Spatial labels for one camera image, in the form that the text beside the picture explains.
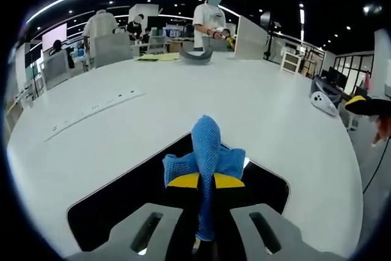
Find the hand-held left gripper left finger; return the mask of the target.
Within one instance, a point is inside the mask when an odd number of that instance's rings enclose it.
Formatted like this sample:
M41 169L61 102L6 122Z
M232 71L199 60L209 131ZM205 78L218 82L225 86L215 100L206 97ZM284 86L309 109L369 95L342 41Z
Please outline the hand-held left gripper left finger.
M116 224L108 241L67 260L192 260L199 228L198 172L166 187L163 204L147 203Z

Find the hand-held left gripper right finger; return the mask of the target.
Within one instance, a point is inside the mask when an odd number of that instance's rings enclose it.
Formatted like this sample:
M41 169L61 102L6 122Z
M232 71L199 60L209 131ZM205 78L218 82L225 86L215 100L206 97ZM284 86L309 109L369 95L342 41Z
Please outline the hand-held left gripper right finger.
M257 204L245 184L214 174L213 220L222 260L345 260L318 251L299 227L266 204Z

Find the person's right hand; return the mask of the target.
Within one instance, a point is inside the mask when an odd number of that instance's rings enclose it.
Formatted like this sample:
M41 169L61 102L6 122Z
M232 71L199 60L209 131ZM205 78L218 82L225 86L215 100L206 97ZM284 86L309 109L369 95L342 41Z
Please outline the person's right hand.
M383 116L376 119L376 134L372 142L375 146L380 140L385 141L391 134L391 117Z

